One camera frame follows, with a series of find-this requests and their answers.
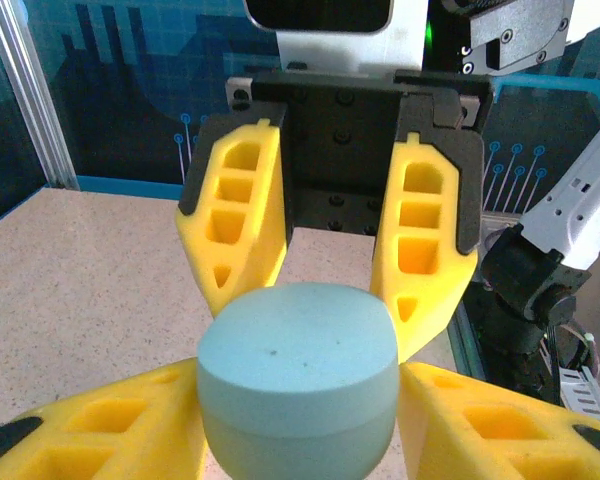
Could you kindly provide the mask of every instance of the light blue lid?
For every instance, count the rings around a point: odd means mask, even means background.
[[[326,435],[395,404],[397,345],[384,303],[363,290],[300,283],[228,305],[198,346],[206,413],[267,436]]]

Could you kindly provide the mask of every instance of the speckled countertop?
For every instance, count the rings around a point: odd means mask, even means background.
[[[0,423],[195,356],[211,322],[176,203],[43,189],[0,221]],[[297,229],[281,283],[367,288],[373,239]],[[414,360],[453,369],[446,333]],[[213,458],[206,479],[228,478]],[[404,479],[397,433],[373,479]]]

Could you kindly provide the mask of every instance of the beige table surface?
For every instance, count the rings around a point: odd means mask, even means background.
[[[176,202],[43,189],[0,221],[0,423],[183,358],[211,322]],[[367,288],[373,238],[296,229],[280,283]],[[453,369],[446,333],[414,360]],[[208,458],[207,479],[226,479]],[[394,434],[373,479],[404,479]]]

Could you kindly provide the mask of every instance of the light blue foam cylinder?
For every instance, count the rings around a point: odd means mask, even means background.
[[[244,295],[198,346],[205,434],[234,480],[364,478],[391,439],[398,376],[386,306],[340,285]]]

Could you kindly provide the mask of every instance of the light blue cylindrical object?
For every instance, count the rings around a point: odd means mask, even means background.
[[[363,478],[389,444],[398,376],[386,306],[340,285],[246,294],[198,346],[205,434],[234,480]]]

